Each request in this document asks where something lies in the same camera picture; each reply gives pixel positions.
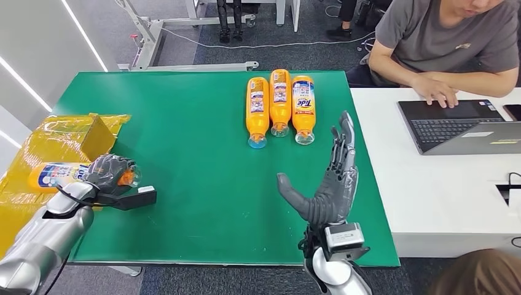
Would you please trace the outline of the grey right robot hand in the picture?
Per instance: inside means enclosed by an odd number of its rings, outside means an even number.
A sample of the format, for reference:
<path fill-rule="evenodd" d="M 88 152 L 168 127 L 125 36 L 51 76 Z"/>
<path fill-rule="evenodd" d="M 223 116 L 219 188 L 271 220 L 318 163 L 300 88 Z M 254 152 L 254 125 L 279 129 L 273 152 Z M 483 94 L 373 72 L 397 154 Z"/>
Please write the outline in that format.
<path fill-rule="evenodd" d="M 311 225 L 345 222 L 355 199 L 358 183 L 355 131 L 347 111 L 342 112 L 339 125 L 341 131 L 331 128 L 333 141 L 329 165 L 312 198 L 304 197 L 295 190 L 286 174 L 276 175 L 280 195 Z"/>

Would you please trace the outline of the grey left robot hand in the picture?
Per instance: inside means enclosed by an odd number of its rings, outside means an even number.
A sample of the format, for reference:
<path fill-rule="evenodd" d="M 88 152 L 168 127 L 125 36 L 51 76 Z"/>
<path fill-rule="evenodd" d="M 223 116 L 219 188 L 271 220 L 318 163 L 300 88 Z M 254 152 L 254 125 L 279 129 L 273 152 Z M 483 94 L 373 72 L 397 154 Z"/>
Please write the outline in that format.
<path fill-rule="evenodd" d="M 128 169 L 133 169 L 136 162 L 115 154 L 99 156 L 88 168 L 82 180 L 94 185 L 100 193 L 122 195 L 131 189 L 129 185 L 117 184 Z"/>

